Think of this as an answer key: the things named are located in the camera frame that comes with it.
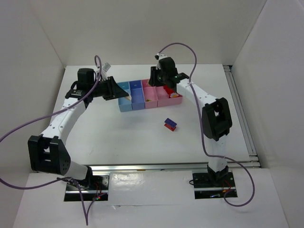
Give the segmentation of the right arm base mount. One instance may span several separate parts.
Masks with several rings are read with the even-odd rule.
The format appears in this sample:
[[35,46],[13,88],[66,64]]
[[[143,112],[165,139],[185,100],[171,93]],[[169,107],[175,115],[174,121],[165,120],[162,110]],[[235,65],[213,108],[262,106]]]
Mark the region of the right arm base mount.
[[227,198],[237,198],[237,190],[232,172],[220,180],[218,183],[212,183],[207,173],[193,173],[189,184],[194,187],[195,199],[219,199],[227,194]]

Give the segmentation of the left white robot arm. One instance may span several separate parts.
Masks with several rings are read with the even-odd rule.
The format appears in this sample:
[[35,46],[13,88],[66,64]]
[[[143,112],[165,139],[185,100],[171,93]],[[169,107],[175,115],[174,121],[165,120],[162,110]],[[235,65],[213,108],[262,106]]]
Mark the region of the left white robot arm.
[[33,171],[58,174],[73,178],[84,188],[88,188],[97,178],[89,166],[72,161],[67,149],[67,138],[79,117],[96,97],[104,100],[130,99],[130,93],[123,90],[101,69],[80,68],[77,80],[67,92],[62,108],[54,115],[53,121],[38,136],[28,140],[30,165]]

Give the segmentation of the red white lego piece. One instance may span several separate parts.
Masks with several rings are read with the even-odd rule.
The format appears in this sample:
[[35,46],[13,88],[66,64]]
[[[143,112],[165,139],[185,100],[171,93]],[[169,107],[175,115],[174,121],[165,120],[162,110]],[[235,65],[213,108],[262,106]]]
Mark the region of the red white lego piece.
[[169,98],[176,98],[176,97],[179,97],[178,93],[171,93],[171,94],[169,94]]

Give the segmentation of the red lego brick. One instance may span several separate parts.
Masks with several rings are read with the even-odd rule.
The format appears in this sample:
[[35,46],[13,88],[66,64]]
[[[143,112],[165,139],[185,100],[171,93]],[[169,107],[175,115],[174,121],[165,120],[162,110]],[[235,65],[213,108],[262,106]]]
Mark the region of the red lego brick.
[[166,91],[167,94],[172,94],[172,93],[175,93],[175,91],[169,87],[167,87],[166,85],[163,86],[163,89]]

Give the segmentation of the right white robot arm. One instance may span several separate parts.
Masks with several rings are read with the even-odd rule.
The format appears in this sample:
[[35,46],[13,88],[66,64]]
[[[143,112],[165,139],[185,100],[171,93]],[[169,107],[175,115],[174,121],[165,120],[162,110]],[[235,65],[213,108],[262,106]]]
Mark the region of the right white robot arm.
[[151,67],[149,85],[163,87],[169,91],[169,97],[181,95],[197,106],[199,122],[202,124],[203,149],[209,147],[207,156],[207,174],[209,181],[217,185],[226,178],[228,164],[225,159],[226,139],[232,127],[228,101],[216,98],[190,82],[190,77],[179,73],[174,60],[165,54],[157,54],[156,66]]

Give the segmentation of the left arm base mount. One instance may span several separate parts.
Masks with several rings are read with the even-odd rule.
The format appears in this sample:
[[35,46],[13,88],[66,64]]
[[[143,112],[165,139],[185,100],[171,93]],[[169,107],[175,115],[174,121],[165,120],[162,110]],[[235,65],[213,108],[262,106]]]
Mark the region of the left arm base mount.
[[[109,175],[104,174],[104,175],[95,175],[93,177],[93,181],[86,187],[81,185],[79,182],[78,184],[83,195],[83,200],[108,201],[109,180],[110,180]],[[64,201],[65,202],[81,201],[80,193],[76,184],[70,180],[66,183]]]

